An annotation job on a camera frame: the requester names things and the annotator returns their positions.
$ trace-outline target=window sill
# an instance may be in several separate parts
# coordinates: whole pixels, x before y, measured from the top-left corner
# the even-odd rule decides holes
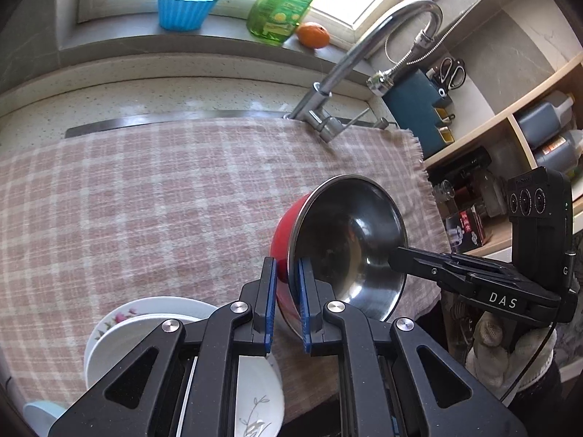
[[[216,15],[209,15],[201,29],[186,32],[162,29],[157,13],[102,18],[77,24],[67,37],[59,39],[62,66],[137,54],[195,52],[256,58],[329,72],[346,54],[332,45],[315,51],[304,48],[295,36],[282,47],[269,46],[249,34],[244,20]],[[373,72],[372,66],[362,61],[347,79],[364,85]]]

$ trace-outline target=light blue bowl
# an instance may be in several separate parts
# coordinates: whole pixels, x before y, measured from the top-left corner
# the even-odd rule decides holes
[[[199,29],[219,0],[158,0],[160,26],[170,31]]]

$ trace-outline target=tangerine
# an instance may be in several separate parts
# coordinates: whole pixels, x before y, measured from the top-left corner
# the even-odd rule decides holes
[[[310,49],[322,49],[330,44],[330,33],[318,23],[302,23],[296,30],[298,40]]]

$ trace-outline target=hand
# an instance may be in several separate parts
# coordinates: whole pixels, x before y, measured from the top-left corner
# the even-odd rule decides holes
[[[527,332],[518,339],[514,351],[509,354],[500,346],[503,338],[502,322],[490,312],[485,312],[476,325],[473,347],[466,358],[466,368],[500,399],[530,361],[548,331],[548,328],[538,328]],[[517,392],[533,385],[547,372],[553,361],[556,341],[557,331],[553,330],[549,341],[520,383],[504,399],[505,406],[511,403]]]

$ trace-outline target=green plastic bottle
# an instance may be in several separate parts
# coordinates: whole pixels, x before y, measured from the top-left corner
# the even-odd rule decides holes
[[[296,30],[313,0],[256,0],[247,17],[253,36],[282,45]]]

